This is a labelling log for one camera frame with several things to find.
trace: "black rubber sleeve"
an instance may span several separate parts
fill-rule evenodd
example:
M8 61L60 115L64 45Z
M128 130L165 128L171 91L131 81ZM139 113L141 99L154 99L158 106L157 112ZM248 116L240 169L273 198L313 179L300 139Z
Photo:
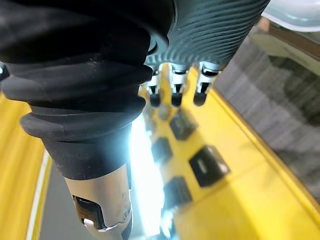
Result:
M150 35L106 2L0 1L2 90L30 105L22 127L74 180L129 161L131 122L145 105L139 84L152 76Z

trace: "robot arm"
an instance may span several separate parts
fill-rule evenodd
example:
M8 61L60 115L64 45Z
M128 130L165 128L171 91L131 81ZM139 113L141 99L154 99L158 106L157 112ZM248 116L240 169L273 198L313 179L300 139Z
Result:
M221 71L267 3L0 2L0 61L10 72L1 88L30 105L22 127L42 139L80 221L98 239L126 240L131 232L129 134L145 105L139 85L169 62L179 97L194 62L205 61L212 68L206 73ZM159 93L155 86L157 78L149 84L151 95Z

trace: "yellow surface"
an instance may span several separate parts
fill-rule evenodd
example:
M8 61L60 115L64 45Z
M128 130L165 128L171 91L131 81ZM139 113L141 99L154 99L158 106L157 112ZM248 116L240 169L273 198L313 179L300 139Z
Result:
M27 135L19 124L29 111L26 103L7 100L0 93L1 240L24 240L27 235L44 155L41 140Z
M184 176L193 199L174 215L180 239L320 239L319 205L215 90L203 106L193 104L196 79L192 69L181 105L199 124L187 141L176 140L170 129L176 108L166 121L157 109L153 113L152 141L167 137L173 152L160 168L163 181ZM161 89L162 103L170 106L165 77ZM217 148L231 173L200 188L189 159L204 145Z

